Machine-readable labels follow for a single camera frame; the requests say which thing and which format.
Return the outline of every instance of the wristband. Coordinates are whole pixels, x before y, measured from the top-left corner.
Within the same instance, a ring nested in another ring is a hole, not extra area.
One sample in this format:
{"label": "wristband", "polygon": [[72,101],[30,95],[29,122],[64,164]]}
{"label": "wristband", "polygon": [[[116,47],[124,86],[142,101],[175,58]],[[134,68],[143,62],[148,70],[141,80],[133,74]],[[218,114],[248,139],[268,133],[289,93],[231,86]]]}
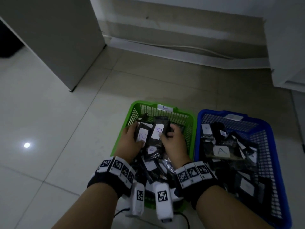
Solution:
{"label": "wristband", "polygon": [[196,210],[200,196],[211,186],[221,183],[212,176],[203,162],[188,162],[176,170],[183,197],[189,201]]}
{"label": "wristband", "polygon": [[87,188],[95,183],[106,183],[115,190],[119,199],[123,194],[130,194],[134,177],[134,169],[124,159],[110,157],[97,168]]}

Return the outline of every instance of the tile floor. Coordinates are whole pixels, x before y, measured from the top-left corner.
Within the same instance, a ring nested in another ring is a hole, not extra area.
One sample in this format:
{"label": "tile floor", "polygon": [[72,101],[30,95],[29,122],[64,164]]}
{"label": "tile floor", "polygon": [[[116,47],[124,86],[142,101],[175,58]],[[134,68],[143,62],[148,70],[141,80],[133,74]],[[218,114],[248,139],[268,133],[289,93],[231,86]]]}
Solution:
{"label": "tile floor", "polygon": [[[73,93],[28,49],[0,60],[0,228],[50,228],[110,155],[135,100],[197,114],[229,110],[261,118],[276,138],[293,228],[304,228],[305,155],[289,90],[268,70],[226,71],[106,48]],[[23,145],[29,142],[29,148]],[[120,200],[117,209],[124,207]],[[187,207],[191,228],[203,228]],[[186,228],[160,223],[153,210],[124,215],[112,228]]]}

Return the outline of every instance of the person's left hand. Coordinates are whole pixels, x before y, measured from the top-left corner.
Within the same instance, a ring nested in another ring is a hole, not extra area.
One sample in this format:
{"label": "person's left hand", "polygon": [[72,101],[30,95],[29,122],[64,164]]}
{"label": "person's left hand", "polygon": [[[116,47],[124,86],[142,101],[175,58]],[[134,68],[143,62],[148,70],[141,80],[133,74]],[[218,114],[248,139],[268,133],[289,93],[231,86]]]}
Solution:
{"label": "person's left hand", "polygon": [[122,130],[120,141],[116,147],[114,156],[120,157],[130,164],[142,148],[144,141],[135,142],[134,133],[138,123],[125,127]]}

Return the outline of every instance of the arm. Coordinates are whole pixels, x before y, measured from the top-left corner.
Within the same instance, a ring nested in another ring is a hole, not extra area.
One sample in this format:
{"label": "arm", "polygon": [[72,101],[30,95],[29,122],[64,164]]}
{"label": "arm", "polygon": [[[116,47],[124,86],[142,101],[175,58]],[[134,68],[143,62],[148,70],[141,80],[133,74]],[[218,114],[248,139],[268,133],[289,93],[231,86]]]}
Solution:
{"label": "arm", "polygon": [[[137,122],[122,130],[114,156],[129,164],[139,153],[143,141],[135,142],[134,132]],[[89,186],[58,220],[52,229],[110,228],[116,209],[118,196],[108,184],[95,183]]]}
{"label": "arm", "polygon": [[[187,155],[186,144],[180,128],[170,125],[174,132],[161,135],[162,143],[173,166],[178,169],[191,159]],[[207,229],[223,228],[273,228],[248,207],[219,186],[211,186],[199,197],[196,212]]]}

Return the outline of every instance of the hand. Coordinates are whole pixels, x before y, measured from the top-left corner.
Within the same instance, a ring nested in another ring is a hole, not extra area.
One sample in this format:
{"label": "hand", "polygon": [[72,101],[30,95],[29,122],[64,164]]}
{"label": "hand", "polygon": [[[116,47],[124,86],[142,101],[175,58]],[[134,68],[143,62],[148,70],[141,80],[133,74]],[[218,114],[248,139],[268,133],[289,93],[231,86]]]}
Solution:
{"label": "hand", "polygon": [[167,138],[164,134],[161,134],[160,139],[174,168],[178,169],[192,160],[187,154],[185,139],[179,126],[170,124],[170,127],[174,132],[168,132],[167,135],[172,137]]}
{"label": "hand", "polygon": [[138,123],[125,127],[122,130],[120,141],[116,147],[114,156],[120,157],[130,164],[142,148],[144,141],[135,142],[134,133]]}

